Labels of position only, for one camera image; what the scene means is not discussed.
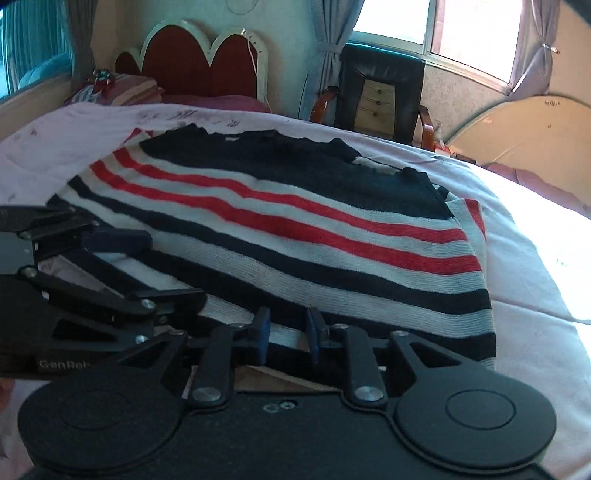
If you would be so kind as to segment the person's left hand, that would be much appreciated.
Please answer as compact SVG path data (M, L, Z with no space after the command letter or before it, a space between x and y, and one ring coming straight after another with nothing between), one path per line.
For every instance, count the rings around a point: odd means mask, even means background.
M11 378L0 379L0 410L4 410L10 403L15 388L15 380Z

